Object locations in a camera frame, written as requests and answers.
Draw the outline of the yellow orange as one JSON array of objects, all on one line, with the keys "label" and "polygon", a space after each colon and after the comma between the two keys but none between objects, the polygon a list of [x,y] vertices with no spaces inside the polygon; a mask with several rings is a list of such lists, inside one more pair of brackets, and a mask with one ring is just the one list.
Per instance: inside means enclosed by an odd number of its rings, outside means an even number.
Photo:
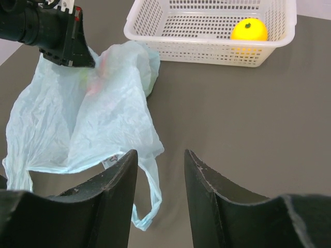
[{"label": "yellow orange", "polygon": [[266,25],[259,19],[247,18],[238,22],[231,33],[232,40],[267,41]]}]

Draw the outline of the red apple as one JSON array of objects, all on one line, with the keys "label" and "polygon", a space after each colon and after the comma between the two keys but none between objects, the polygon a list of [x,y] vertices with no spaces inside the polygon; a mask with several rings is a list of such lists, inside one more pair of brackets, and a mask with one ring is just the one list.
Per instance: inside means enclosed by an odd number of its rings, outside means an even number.
[{"label": "red apple", "polygon": [[103,53],[99,57],[99,65],[93,74],[88,78],[86,95],[91,96],[99,93],[103,89],[106,79],[110,75],[108,54]]}]

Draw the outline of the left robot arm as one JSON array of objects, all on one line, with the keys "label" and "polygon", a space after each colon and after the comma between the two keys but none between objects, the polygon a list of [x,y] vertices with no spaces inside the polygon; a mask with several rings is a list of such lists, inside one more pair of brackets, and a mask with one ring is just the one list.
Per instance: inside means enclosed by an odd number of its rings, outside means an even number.
[{"label": "left robot arm", "polygon": [[84,36],[83,10],[74,1],[1,1],[1,39],[38,47],[59,66],[95,66]]}]

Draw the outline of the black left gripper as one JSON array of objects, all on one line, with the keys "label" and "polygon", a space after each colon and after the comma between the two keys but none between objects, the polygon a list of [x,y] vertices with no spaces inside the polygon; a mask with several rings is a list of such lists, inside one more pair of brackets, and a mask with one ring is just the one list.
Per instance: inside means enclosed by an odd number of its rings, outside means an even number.
[{"label": "black left gripper", "polygon": [[88,48],[83,28],[82,9],[73,13],[57,9],[26,7],[23,43],[39,47],[46,59],[57,65],[94,68],[95,60]]}]

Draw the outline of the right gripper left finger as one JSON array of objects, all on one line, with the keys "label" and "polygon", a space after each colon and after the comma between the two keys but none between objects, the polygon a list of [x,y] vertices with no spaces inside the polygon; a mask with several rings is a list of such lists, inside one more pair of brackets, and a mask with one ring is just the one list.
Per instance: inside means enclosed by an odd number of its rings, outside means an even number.
[{"label": "right gripper left finger", "polygon": [[127,247],[138,154],[58,196],[1,189],[1,247]]}]

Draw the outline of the green pear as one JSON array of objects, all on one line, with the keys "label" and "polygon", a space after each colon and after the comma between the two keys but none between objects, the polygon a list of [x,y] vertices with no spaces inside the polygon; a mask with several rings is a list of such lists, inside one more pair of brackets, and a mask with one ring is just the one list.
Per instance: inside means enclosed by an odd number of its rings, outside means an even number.
[{"label": "green pear", "polygon": [[144,84],[144,92],[146,97],[148,97],[153,91],[154,85],[156,83],[156,79],[159,75],[159,69],[161,64],[160,55],[157,51],[148,49],[147,52],[149,55],[150,73],[149,73],[149,79]]}]

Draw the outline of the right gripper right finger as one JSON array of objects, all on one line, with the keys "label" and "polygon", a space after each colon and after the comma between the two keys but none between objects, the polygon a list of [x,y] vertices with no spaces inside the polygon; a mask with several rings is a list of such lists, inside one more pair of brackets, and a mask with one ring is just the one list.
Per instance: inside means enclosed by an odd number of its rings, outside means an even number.
[{"label": "right gripper right finger", "polygon": [[184,153],[194,247],[330,247],[330,197],[251,192]]}]

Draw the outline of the light blue plastic bag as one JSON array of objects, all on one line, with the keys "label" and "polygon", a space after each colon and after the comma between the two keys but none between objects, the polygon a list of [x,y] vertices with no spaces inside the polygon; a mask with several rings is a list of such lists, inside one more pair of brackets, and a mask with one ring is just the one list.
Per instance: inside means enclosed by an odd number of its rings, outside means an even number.
[{"label": "light blue plastic bag", "polygon": [[147,230],[162,203],[156,157],[164,147],[147,107],[147,45],[128,41],[110,46],[110,75],[103,89],[87,96],[94,68],[58,66],[40,57],[31,83],[13,104],[6,127],[2,164],[10,190],[33,190],[30,172],[75,174],[95,165],[113,166],[129,150],[138,153],[150,189],[151,210],[132,210],[136,228]]}]

